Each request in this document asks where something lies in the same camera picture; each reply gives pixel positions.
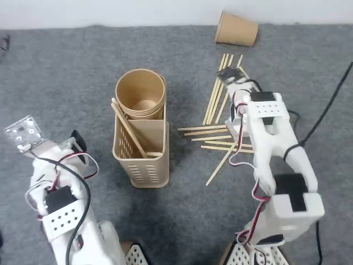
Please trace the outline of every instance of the stacked paper cup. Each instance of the stacked paper cup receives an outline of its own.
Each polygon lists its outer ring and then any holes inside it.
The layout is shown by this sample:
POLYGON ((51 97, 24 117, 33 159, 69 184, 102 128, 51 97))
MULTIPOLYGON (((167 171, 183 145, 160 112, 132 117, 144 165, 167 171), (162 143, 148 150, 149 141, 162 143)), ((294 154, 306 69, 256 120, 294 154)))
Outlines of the stacked paper cup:
POLYGON ((125 73, 115 88, 119 106, 133 120, 162 119, 165 94, 164 77, 149 69, 125 73))

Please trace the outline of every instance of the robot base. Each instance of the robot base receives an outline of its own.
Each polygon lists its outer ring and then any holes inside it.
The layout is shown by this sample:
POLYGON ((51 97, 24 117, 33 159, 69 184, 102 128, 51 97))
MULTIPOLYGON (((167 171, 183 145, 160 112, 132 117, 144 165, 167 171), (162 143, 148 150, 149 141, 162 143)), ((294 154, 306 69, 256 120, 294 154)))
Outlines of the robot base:
POLYGON ((256 249, 259 251, 234 241, 227 247, 219 265, 291 265, 278 247, 257 247, 256 249), (266 263, 260 251, 265 254, 266 263))

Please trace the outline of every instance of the bamboo stick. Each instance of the bamboo stick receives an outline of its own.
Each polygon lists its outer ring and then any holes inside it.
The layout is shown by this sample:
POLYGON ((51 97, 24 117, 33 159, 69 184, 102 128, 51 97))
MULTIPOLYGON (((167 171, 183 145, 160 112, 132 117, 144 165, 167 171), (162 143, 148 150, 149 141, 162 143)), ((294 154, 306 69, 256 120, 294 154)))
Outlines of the bamboo stick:
MULTIPOLYGON (((229 56, 229 54, 227 54, 227 56, 226 56, 226 59, 225 59, 224 64, 222 66, 222 69, 226 68, 227 61, 228 61, 228 56, 229 56)), ((217 84, 215 93, 213 95, 212 103, 211 103, 211 106, 210 106, 210 111, 208 112, 208 117, 206 119, 206 124, 207 125, 211 124, 211 115, 212 115, 213 109, 215 107, 215 102, 216 102, 216 98, 218 96, 218 91, 220 90, 220 86, 222 85, 222 81, 219 78, 217 78, 217 79, 218 79, 218 84, 217 84)))
POLYGON ((238 63, 237 63, 237 68, 240 67, 240 65, 242 63, 242 60, 243 60, 243 55, 241 54, 240 57, 239 57, 238 63))
POLYGON ((137 149, 139 150, 139 152, 141 153, 143 158, 147 158, 147 155, 145 153, 145 151, 143 150, 140 142, 138 141, 135 133, 133 132, 133 129, 130 127, 129 122, 126 120, 123 112, 121 111, 121 109, 119 108, 119 106, 116 104, 116 100, 114 98, 111 99, 111 107, 114 110, 116 116, 119 118, 120 122, 122 123, 122 125, 124 126, 125 130, 127 131, 127 133, 130 135, 133 143, 137 146, 137 149))
POLYGON ((218 164, 218 166, 216 167, 215 171, 212 173, 212 175, 210 176, 210 178, 208 179, 208 181, 206 182, 206 186, 210 185, 211 181, 213 180, 213 178, 216 176, 216 174, 218 173, 218 171, 221 169, 221 167, 223 166, 224 162, 226 161, 226 159, 228 158, 228 156, 231 154, 232 150, 235 148, 235 146, 237 145, 237 142, 234 142, 233 145, 231 146, 231 148, 229 148, 228 152, 226 153, 226 155, 224 156, 224 158, 222 158, 222 160, 220 161, 220 163, 218 164))
MULTIPOLYGON (((219 146, 210 146, 210 145, 201 145, 202 149, 211 149, 211 150, 222 150, 222 151, 232 151, 232 152, 236 152, 236 150, 234 150, 234 148, 228 148, 228 147, 219 147, 219 146)), ((254 153, 253 150, 247 150, 247 149, 240 149, 239 152, 242 153, 254 153)))
POLYGON ((225 125, 215 125, 215 126, 201 126, 201 127, 186 127, 179 128, 178 131, 195 131, 195 130, 208 130, 208 129, 220 129, 226 128, 225 125))
POLYGON ((187 132, 184 136, 193 136, 193 135, 202 135, 202 134, 218 134, 218 133, 225 133, 228 129, 218 129, 218 130, 208 130, 208 131, 194 131, 194 132, 187 132))
POLYGON ((245 72, 245 70, 242 68, 242 66, 239 66, 239 70, 241 70, 243 72, 243 74, 245 75, 245 77, 247 79, 250 79, 250 77, 248 76, 248 74, 245 72))
MULTIPOLYGON (((232 65, 233 56, 234 55, 232 54, 231 58, 229 59, 228 66, 232 65)), ((212 114, 211 114, 211 117, 210 117, 210 123, 212 123, 213 117, 215 116, 215 112, 216 112, 216 109, 218 107, 218 102, 220 101, 220 98, 221 98, 221 95, 222 95, 222 92, 223 92, 223 88, 224 88, 224 83, 222 82, 220 90, 219 90, 218 95, 217 95, 217 99, 215 101, 215 106, 213 107, 213 110, 212 110, 212 114)))
MULTIPOLYGON (((222 60, 221 60, 221 64, 218 68, 218 70, 220 71, 223 67, 223 64, 224 64, 224 60, 226 58, 226 54, 223 54, 222 56, 222 60)), ((211 102, 212 102, 212 99, 213 99, 213 95, 215 94, 215 90, 216 90, 216 87, 218 85, 218 78, 216 78, 215 80, 215 84, 213 85, 213 90, 212 90, 212 94, 211 94, 211 97, 210 97, 210 101, 208 102, 208 106, 207 106, 207 109, 206 109, 206 113, 205 113, 205 117, 204 117, 204 120, 202 122, 203 125, 206 124, 206 120, 207 120, 207 117, 208 117, 208 113, 210 111, 210 107, 211 107, 211 102)))
POLYGON ((203 138, 193 138, 192 141, 207 141, 207 140, 220 140, 220 139, 232 139, 232 135, 212 136, 203 138))
POLYGON ((220 120, 220 117, 222 115, 223 109, 226 106, 228 96, 229 96, 229 92, 226 91, 226 94, 224 95, 224 98, 223 98, 222 105, 220 107, 220 110, 218 111, 218 115, 217 115, 217 118, 216 118, 216 121, 215 121, 216 124, 218 124, 218 121, 220 120))
MULTIPOLYGON (((223 142, 223 141, 205 141, 205 144, 212 144, 212 145, 232 145, 232 142, 223 142)), ((250 147, 253 148, 252 145, 249 144, 242 144, 242 147, 250 147)))

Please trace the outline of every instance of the white perforated base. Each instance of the white perforated base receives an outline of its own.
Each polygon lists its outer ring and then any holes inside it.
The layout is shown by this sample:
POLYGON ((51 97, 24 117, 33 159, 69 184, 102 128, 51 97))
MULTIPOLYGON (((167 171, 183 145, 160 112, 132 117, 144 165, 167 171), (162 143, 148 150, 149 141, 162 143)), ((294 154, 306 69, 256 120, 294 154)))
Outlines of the white perforated base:
POLYGON ((42 223, 48 240, 52 241, 67 231, 74 229, 83 212, 83 201, 76 200, 63 208, 44 216, 42 223))
POLYGON ((126 265, 148 265, 139 245, 132 245, 126 255, 126 265))
POLYGON ((257 247, 257 249, 265 253, 266 264, 265 257, 261 252, 253 251, 249 254, 243 246, 236 244, 233 247, 233 250, 231 250, 232 253, 226 265, 253 265, 256 264, 254 262, 254 256, 256 256, 256 261, 260 265, 290 265, 277 247, 257 247))

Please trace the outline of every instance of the carpet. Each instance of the carpet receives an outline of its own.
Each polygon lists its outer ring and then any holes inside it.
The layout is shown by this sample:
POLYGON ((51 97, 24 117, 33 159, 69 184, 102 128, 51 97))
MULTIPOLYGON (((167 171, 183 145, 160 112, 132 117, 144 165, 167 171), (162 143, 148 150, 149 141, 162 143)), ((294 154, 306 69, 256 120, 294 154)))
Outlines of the carpet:
MULTIPOLYGON (((250 168, 224 165, 206 187, 224 152, 202 150, 177 131, 202 123, 222 54, 244 54, 247 73, 300 112, 299 139, 352 60, 352 25, 261 25, 252 48, 215 45, 215 31, 214 26, 0 31, 11 35, 0 63, 0 124, 5 128, 31 114, 56 142, 77 129, 101 166, 89 181, 95 215, 110 220, 121 240, 137 240, 153 264, 216 264, 256 209, 250 168), (167 80, 170 181, 162 189, 134 188, 111 153, 115 83, 140 67, 167 80)), ((320 222, 324 264, 349 264, 353 258, 352 83, 350 75, 306 145, 326 211, 320 222)), ((227 115, 224 111, 222 120, 227 115)), ((32 160, 4 136, 0 148, 2 264, 54 264, 36 213, 24 201, 32 160)), ((252 156, 238 159, 250 162, 252 156)), ((281 163, 271 162, 275 173, 281 163)), ((314 227, 284 250, 295 264, 317 264, 314 227)))

